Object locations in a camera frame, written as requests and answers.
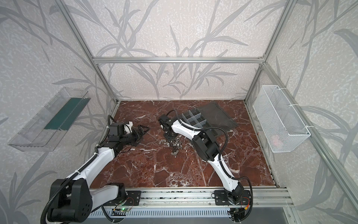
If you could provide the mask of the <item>grey plastic organizer box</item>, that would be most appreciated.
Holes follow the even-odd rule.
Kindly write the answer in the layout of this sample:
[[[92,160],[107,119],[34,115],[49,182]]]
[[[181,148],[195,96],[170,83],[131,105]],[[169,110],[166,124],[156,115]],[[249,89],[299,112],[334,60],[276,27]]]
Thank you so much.
[[[183,122],[197,128],[220,127],[229,132],[238,126],[234,119],[215,102],[191,109],[181,116]]]

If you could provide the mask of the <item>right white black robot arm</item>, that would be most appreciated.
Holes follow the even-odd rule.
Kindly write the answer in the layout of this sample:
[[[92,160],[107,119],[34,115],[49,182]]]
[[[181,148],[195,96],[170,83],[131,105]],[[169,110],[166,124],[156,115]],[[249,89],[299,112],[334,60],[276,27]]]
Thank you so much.
[[[165,132],[164,137],[168,141],[175,138],[178,134],[191,140],[192,145],[199,157],[203,161],[208,162],[220,178],[231,204],[238,204],[244,194],[244,187],[241,184],[242,179],[246,179],[248,181],[250,196],[253,196],[252,184],[249,178],[246,176],[240,178],[234,177],[222,158],[222,153],[228,144],[228,134],[224,129],[220,127],[194,127],[185,123],[177,116],[170,118],[165,114],[161,115],[158,121]],[[220,147],[214,134],[212,133],[213,129],[218,129],[224,133],[225,142],[222,147]]]

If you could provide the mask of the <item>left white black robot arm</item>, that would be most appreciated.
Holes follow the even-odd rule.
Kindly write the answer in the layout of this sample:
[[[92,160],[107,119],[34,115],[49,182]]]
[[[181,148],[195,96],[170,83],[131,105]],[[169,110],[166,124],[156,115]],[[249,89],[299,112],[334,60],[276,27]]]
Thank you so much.
[[[82,223],[90,213],[109,201],[125,202],[128,195],[123,183],[110,183],[98,189],[92,189],[91,185],[125,146],[138,145],[149,130],[143,125],[134,127],[130,121],[109,122],[106,135],[97,144],[94,155],[74,173],[52,183],[40,222]]]

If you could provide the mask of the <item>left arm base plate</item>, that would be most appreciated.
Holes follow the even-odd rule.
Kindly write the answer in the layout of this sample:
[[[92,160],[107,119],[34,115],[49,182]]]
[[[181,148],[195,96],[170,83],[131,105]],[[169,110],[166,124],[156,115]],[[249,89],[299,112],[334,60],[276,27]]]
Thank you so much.
[[[139,202],[140,202],[140,198],[141,198],[141,193],[142,191],[140,190],[130,190],[126,192],[127,195],[120,198],[120,199],[115,199],[112,201],[109,201],[106,205],[107,206],[139,206]]]

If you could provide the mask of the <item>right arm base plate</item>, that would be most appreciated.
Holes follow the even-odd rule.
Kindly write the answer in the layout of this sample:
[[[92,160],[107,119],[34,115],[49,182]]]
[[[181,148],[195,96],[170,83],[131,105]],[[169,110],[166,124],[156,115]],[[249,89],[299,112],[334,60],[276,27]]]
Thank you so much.
[[[215,205],[238,205],[249,207],[251,205],[251,192],[244,190],[243,194],[239,197],[235,197],[226,190],[215,190],[211,194],[211,197],[215,200]]]

